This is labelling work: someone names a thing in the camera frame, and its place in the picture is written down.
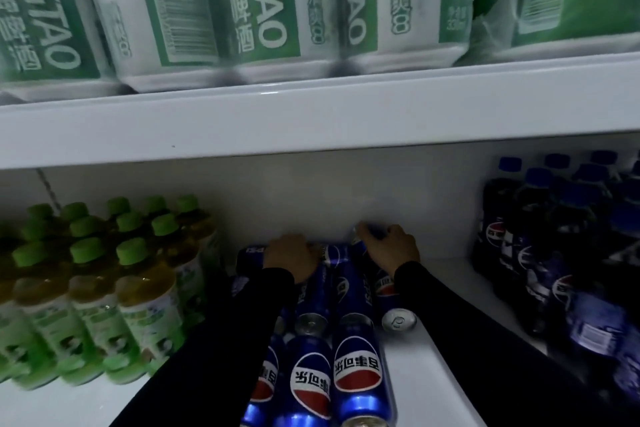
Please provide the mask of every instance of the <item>green tea bottle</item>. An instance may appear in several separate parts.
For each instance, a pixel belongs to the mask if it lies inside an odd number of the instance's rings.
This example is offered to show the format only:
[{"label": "green tea bottle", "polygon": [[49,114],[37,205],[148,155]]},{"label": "green tea bottle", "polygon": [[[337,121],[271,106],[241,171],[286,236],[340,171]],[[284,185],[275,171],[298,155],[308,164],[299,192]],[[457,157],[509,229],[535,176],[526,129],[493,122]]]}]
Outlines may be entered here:
[{"label": "green tea bottle", "polygon": [[24,390],[33,390],[55,380],[53,352],[29,324],[13,300],[18,278],[15,265],[0,264],[0,378],[11,377]]},{"label": "green tea bottle", "polygon": [[153,375],[184,343],[175,273],[151,256],[142,238],[121,243],[116,253],[118,308]]},{"label": "green tea bottle", "polygon": [[151,222],[156,236],[158,262],[175,271],[178,296],[188,330],[204,321],[204,274],[196,240],[178,225],[173,214],[159,216]]},{"label": "green tea bottle", "polygon": [[117,385],[131,383],[147,370],[118,310],[118,261],[95,237],[74,243],[71,255],[69,298],[96,345],[108,379]]},{"label": "green tea bottle", "polygon": [[102,374],[102,361],[68,297],[68,269],[47,255],[42,242],[13,252],[19,279],[13,299],[26,313],[56,356],[58,373],[70,385]]}]

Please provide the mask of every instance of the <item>pepsi can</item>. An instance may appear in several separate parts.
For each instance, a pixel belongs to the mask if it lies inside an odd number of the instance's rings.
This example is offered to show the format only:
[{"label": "pepsi can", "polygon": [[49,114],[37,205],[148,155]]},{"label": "pepsi can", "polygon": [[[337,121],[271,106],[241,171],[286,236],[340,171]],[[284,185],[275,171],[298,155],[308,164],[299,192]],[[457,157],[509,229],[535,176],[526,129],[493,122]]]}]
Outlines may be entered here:
[{"label": "pepsi can", "polygon": [[320,263],[314,274],[298,286],[297,334],[322,337],[329,326],[331,281],[329,267]]},{"label": "pepsi can", "polygon": [[267,349],[267,356],[262,363],[258,382],[255,384],[251,400],[246,407],[240,427],[268,427],[273,418],[273,394],[276,381],[284,358],[284,342],[276,334],[271,336],[271,343]]},{"label": "pepsi can", "polygon": [[329,345],[320,338],[297,336],[287,344],[287,352],[289,364],[283,388],[278,389],[278,414],[273,427],[329,427]]},{"label": "pepsi can", "polygon": [[342,262],[333,270],[333,304],[341,325],[373,325],[375,318],[369,279],[351,262]]},{"label": "pepsi can", "polygon": [[341,427],[387,427],[393,416],[373,328],[339,326],[333,335],[333,412]]}]

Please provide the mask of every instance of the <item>pepsi bottle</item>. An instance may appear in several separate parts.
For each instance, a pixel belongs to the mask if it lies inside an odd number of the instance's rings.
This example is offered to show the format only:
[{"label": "pepsi bottle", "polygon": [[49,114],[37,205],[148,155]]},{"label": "pepsi bottle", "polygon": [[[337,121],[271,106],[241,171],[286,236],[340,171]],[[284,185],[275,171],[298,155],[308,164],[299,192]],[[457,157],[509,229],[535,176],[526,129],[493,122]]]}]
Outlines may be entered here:
[{"label": "pepsi bottle", "polygon": [[339,326],[333,335],[332,398],[340,427],[392,425],[387,378],[371,326]]},{"label": "pepsi bottle", "polygon": [[534,234],[541,228],[549,200],[552,175],[548,169],[527,170],[525,183],[513,194],[504,221],[500,261],[493,275],[493,291],[518,309],[527,271],[534,263]]},{"label": "pepsi bottle", "polygon": [[518,174],[522,169],[522,159],[502,157],[498,169],[499,175],[484,185],[483,215],[471,253],[473,268],[487,278],[493,276],[498,265],[504,238],[504,216],[513,191],[520,185]]},{"label": "pepsi bottle", "polygon": [[330,427],[332,352],[323,339],[297,336],[287,344],[284,382],[273,427]]}]

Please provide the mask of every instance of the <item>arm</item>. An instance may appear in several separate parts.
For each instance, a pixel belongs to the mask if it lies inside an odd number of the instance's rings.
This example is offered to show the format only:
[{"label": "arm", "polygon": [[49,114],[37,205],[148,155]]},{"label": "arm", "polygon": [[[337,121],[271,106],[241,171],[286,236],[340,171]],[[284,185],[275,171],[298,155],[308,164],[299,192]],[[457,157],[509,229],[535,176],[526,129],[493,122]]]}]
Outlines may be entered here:
[{"label": "arm", "polygon": [[181,425],[192,419],[237,426],[294,278],[283,268],[262,269],[222,304],[129,402],[111,427],[140,422]]}]

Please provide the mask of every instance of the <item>plastic bottle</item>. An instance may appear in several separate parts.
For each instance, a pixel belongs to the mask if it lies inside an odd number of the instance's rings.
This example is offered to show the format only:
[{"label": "plastic bottle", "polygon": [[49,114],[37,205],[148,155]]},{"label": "plastic bottle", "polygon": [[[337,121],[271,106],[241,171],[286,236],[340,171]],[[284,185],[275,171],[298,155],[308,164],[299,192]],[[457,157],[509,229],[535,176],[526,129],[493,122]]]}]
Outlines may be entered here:
[{"label": "plastic bottle", "polygon": [[99,238],[71,246],[74,259],[69,298],[84,322],[113,383],[123,385],[146,373],[140,349],[118,310],[116,281],[120,266]]},{"label": "plastic bottle", "polygon": [[522,169],[522,159],[502,157],[498,169],[499,174],[484,185],[483,216],[471,254],[474,269],[487,278],[493,276],[498,266],[504,238],[504,216],[513,191],[520,185],[518,173]]},{"label": "plastic bottle", "polygon": [[147,198],[147,219],[149,222],[153,221],[158,216],[171,213],[169,208],[166,207],[166,201],[164,197],[156,195],[149,196]]},{"label": "plastic bottle", "polygon": [[101,375],[102,361],[68,299],[67,269],[47,256],[41,242],[17,248],[13,259],[20,275],[14,300],[55,353],[62,379],[82,385]]},{"label": "plastic bottle", "polygon": [[55,380],[53,352],[36,333],[13,300],[18,278],[15,265],[0,261],[0,382],[11,377],[24,390],[33,390]]},{"label": "plastic bottle", "polygon": [[210,213],[198,205],[198,198],[187,194],[178,198],[178,224],[200,246],[200,261],[208,280],[226,277],[220,252],[220,233]]},{"label": "plastic bottle", "polygon": [[175,271],[184,325],[188,330],[204,321],[204,273],[198,243],[180,228],[171,213],[151,222],[156,236],[157,260]]},{"label": "plastic bottle", "polygon": [[513,204],[504,220],[504,240],[499,266],[493,275],[493,291],[516,309],[527,271],[534,263],[532,243],[544,218],[552,177],[548,169],[528,169],[524,185],[513,193]]},{"label": "plastic bottle", "polygon": [[116,253],[118,308],[153,375],[184,343],[175,272],[149,254],[142,238],[121,243]]}]

